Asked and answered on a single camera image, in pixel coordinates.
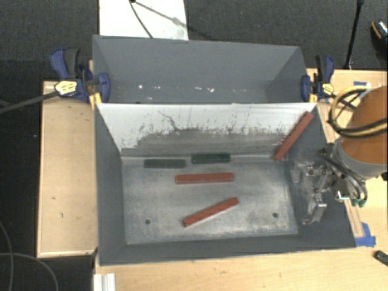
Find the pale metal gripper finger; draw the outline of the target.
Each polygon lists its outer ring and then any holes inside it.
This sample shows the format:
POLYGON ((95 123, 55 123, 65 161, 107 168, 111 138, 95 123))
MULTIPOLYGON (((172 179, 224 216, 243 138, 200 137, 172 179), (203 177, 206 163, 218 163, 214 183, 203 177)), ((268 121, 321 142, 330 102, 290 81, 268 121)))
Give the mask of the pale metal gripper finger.
POLYGON ((320 222, 324 212, 328 208, 322 193, 310 193, 304 198, 305 213, 302 218, 303 225, 320 222))
POLYGON ((290 176, 293 183, 299 183, 303 175, 310 172, 310 162, 307 160, 296 160, 290 169, 290 176))

